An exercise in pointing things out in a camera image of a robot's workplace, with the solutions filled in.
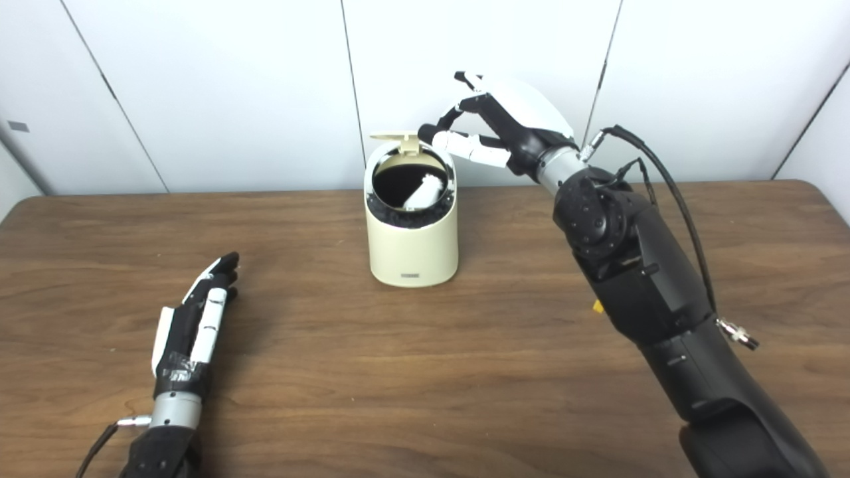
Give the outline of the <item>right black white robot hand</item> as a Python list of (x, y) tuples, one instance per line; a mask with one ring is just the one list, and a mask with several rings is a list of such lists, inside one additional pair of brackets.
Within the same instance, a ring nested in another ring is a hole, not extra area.
[[(531, 85), (473, 72), (456, 72), (454, 78), (470, 92), (450, 106), (437, 124), (419, 127), (417, 137), (431, 148), (474, 163), (506, 167), (537, 183), (546, 153), (577, 148), (570, 124)], [(452, 125), (465, 113), (481, 118), (495, 137), (454, 130)]]

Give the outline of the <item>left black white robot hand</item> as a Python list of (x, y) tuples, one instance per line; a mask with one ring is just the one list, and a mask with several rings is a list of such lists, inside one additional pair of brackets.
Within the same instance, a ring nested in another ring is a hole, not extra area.
[(240, 255), (233, 251), (195, 278), (180, 304), (163, 307), (151, 356), (153, 397), (186, 392), (206, 400), (211, 363), (226, 306), (237, 296)]

